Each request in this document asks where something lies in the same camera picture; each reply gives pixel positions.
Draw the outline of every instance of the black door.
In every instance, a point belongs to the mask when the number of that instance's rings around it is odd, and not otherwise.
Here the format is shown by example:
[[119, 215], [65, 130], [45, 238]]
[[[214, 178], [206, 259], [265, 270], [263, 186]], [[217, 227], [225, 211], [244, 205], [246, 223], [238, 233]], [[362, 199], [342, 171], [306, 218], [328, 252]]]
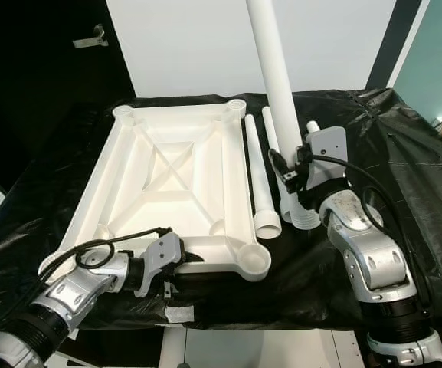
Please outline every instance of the black door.
[[[97, 25], [108, 46], [75, 48]], [[11, 188], [74, 104], [133, 95], [105, 0], [0, 2], [0, 188]]]

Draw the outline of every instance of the black plastic sheet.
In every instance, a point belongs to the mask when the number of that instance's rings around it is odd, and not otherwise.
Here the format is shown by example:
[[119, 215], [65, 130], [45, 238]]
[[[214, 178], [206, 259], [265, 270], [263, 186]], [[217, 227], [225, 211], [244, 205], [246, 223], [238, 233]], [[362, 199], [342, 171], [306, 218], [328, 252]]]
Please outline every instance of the black plastic sheet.
[[[243, 94], [255, 117], [273, 200], [280, 201], [267, 159], [261, 108], [267, 99]], [[134, 107], [217, 104], [219, 96], [135, 99]], [[295, 93], [301, 130], [308, 120], [347, 132], [349, 161], [388, 189], [433, 290], [434, 323], [442, 326], [442, 137], [393, 90]], [[110, 131], [108, 109], [81, 105], [71, 111], [0, 207], [0, 314], [36, 278], [40, 262], [57, 249], [93, 165]], [[356, 190], [367, 184], [349, 172]], [[381, 209], [385, 222], [390, 222]], [[284, 225], [282, 235], [260, 241], [272, 255], [265, 280], [249, 283], [236, 274], [180, 274], [175, 306], [195, 308], [197, 328], [299, 329], [363, 327], [360, 308], [342, 257], [319, 227], [302, 232]], [[161, 294], [104, 294], [81, 328], [141, 328], [167, 324]]]

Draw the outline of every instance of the white wall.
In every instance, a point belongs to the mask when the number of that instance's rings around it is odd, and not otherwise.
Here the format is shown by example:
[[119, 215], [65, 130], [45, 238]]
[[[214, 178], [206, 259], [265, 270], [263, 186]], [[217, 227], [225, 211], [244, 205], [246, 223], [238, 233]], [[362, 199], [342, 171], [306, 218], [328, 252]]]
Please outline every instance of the white wall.
[[[367, 82], [395, 0], [273, 0], [292, 89]], [[140, 97], [264, 92], [244, 0], [107, 0]]]

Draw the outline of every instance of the white plastic rod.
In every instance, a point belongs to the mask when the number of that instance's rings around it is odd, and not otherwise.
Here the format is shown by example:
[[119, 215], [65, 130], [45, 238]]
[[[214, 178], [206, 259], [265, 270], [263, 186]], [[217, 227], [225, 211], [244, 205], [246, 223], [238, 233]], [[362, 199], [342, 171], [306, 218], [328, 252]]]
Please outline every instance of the white plastic rod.
[[293, 167], [296, 162], [296, 148], [303, 145], [303, 140], [297, 123], [296, 108], [272, 1], [246, 0], [246, 4], [275, 123], [280, 154], [289, 167]]
[[314, 120], [309, 121], [308, 124], [306, 124], [306, 127], [309, 133], [319, 132], [321, 130], [318, 123]]
[[253, 115], [244, 118], [248, 156], [250, 157], [251, 185], [254, 198], [254, 229], [258, 238], [276, 238], [282, 232], [279, 215], [273, 208], [272, 195], [261, 156], [260, 141]]
[[[265, 106], [261, 113], [264, 116], [265, 131], [267, 132], [268, 146], [277, 152], [280, 152], [279, 143], [277, 142], [277, 136], [275, 135], [275, 128], [273, 127], [272, 113], [268, 106]], [[290, 210], [289, 210], [289, 193], [283, 186], [283, 183], [277, 177], [277, 186], [279, 187], [280, 193], [280, 215], [282, 220], [291, 223]]]
[[[273, 127], [272, 114], [270, 108], [265, 106], [261, 113], [264, 116], [265, 130], [267, 131], [268, 146], [278, 151], [277, 136]], [[297, 198], [297, 194], [290, 195], [283, 183], [277, 177], [277, 184], [280, 192], [280, 214], [285, 222], [292, 222], [296, 228], [301, 230], [311, 230], [317, 228], [321, 221], [314, 210], [307, 210], [302, 207]]]

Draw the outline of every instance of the vertical white pole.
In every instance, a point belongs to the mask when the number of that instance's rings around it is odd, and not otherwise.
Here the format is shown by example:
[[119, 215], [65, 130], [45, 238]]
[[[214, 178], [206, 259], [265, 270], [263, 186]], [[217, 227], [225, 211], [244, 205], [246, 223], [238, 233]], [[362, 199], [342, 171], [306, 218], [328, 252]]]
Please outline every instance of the vertical white pole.
[[303, 145], [271, 0], [246, 0], [280, 154], [289, 167]]

